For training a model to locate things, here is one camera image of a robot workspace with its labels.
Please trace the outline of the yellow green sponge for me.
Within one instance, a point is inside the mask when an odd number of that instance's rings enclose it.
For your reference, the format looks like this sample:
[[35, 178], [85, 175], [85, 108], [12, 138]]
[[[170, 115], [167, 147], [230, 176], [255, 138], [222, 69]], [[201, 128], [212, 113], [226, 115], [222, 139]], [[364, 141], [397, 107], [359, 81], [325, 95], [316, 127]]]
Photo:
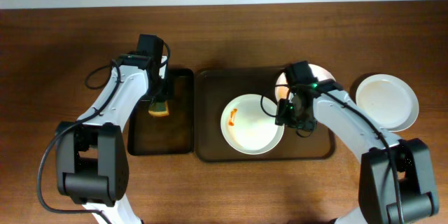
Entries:
[[148, 113], [153, 117], [166, 117], [169, 115], [167, 101], [157, 101], [148, 107]]

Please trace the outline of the white plate ketchup front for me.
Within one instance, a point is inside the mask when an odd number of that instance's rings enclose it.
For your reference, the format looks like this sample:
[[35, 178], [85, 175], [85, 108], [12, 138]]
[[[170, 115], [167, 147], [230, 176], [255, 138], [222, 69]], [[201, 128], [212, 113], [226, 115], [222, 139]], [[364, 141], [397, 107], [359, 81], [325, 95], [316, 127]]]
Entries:
[[259, 94], [243, 94], [231, 100], [220, 117], [225, 141], [236, 151], [261, 155], [276, 147], [284, 127], [275, 124], [277, 104]]

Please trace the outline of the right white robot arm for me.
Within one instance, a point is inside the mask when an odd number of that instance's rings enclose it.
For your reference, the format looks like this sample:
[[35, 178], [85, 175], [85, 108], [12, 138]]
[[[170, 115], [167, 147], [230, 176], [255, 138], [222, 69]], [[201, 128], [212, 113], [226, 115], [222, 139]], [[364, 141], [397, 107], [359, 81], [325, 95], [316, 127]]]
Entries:
[[360, 162], [358, 207], [334, 223], [414, 223], [438, 214], [440, 202], [427, 145], [378, 125], [334, 80], [319, 81], [306, 61], [288, 65], [275, 123], [301, 137], [325, 125]]

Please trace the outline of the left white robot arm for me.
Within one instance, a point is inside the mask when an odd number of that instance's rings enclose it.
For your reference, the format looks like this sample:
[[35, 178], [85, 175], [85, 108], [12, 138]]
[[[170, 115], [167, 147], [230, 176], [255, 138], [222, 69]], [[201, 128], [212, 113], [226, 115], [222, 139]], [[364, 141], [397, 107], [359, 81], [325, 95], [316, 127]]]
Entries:
[[169, 54], [161, 38], [140, 35], [135, 51], [108, 66], [108, 80], [94, 104], [75, 122], [57, 127], [57, 189], [98, 223], [142, 222], [125, 194], [129, 165], [123, 129], [140, 100], [161, 93]]

